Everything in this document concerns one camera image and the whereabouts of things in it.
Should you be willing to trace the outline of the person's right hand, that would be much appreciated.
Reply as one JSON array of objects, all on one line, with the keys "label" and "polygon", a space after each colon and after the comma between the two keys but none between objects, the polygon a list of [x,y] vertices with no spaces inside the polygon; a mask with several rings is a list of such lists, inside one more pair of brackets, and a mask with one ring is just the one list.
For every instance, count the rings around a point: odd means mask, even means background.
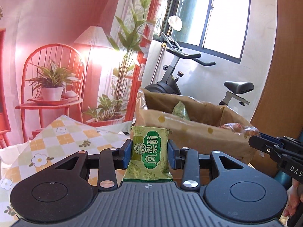
[{"label": "person's right hand", "polygon": [[302,202],[302,194],[297,193],[297,189],[300,186],[300,182],[292,178],[292,185],[287,191],[288,201],[283,211],[284,217],[293,216],[296,213],[298,205]]}]

